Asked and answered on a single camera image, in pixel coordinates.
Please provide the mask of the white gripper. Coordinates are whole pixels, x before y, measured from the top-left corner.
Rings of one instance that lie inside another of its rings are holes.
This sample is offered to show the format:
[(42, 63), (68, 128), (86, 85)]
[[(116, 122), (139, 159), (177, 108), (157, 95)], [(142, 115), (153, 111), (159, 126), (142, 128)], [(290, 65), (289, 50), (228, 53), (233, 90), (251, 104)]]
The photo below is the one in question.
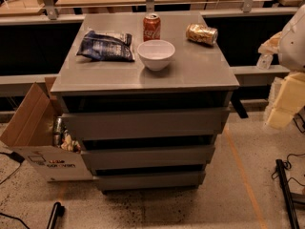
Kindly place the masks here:
[[(278, 54), (281, 31), (266, 40), (258, 48), (261, 54)], [(267, 112), (266, 125), (285, 129), (293, 117), (305, 106), (305, 73), (291, 73), (281, 84), (274, 107)]]

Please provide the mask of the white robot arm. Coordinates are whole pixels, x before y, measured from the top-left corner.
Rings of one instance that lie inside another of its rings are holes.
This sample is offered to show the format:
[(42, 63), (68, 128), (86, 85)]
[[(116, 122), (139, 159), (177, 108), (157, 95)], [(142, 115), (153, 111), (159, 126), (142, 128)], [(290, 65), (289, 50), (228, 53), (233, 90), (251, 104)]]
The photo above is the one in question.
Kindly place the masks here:
[(290, 70), (281, 80), (265, 117), (267, 126), (281, 130), (305, 106), (305, 5), (298, 9), (282, 31), (261, 44), (258, 52), (261, 55), (276, 54), (279, 64)]

